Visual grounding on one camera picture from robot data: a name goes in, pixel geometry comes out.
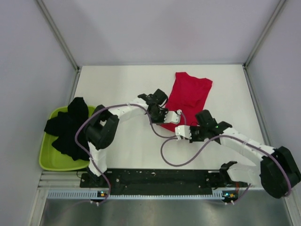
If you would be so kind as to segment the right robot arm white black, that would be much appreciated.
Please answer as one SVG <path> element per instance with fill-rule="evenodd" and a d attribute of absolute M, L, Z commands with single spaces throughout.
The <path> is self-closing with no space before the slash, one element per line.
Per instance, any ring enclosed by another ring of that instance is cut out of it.
<path fill-rule="evenodd" d="M 300 170 L 288 148 L 275 148 L 249 139 L 229 123 L 217 123 L 208 110 L 197 113 L 195 117 L 198 125 L 189 128 L 191 143 L 205 139 L 215 141 L 253 163 L 252 166 L 236 161 L 224 163 L 219 175 L 224 186 L 245 182 L 263 187 L 270 196 L 279 199 L 288 196 L 300 183 Z"/>

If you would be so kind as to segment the black t shirt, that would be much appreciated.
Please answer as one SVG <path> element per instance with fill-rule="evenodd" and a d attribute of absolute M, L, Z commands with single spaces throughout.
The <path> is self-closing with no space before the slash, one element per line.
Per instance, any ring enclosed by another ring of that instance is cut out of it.
<path fill-rule="evenodd" d="M 68 105 L 67 112 L 47 121 L 44 131 L 57 139 L 52 146 L 62 154 L 76 160 L 89 160 L 89 155 L 75 142 L 75 135 L 81 125 L 89 118 L 88 106 L 83 97 L 76 97 Z"/>

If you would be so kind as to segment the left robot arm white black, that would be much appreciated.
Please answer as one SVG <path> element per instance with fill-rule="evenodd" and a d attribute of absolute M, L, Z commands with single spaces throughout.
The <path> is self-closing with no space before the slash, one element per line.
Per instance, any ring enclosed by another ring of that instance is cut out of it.
<path fill-rule="evenodd" d="M 151 124 L 166 123 L 169 112 L 164 105 L 167 94 L 157 89 L 152 94 L 139 94 L 133 100 L 106 107 L 98 105 L 91 117 L 83 124 L 82 132 L 87 140 L 89 151 L 88 173 L 95 186 L 103 186 L 107 176 L 106 155 L 113 143 L 118 127 L 123 122 L 140 115 L 146 115 Z"/>

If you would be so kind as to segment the red t shirt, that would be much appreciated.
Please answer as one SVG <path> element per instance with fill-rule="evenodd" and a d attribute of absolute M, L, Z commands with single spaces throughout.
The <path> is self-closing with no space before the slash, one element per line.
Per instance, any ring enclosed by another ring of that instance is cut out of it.
<path fill-rule="evenodd" d="M 176 72 L 175 82 L 168 98 L 166 108 L 171 111 L 182 110 L 186 119 L 179 125 L 196 125 L 195 115 L 204 109 L 213 81 L 196 78 L 186 72 Z"/>

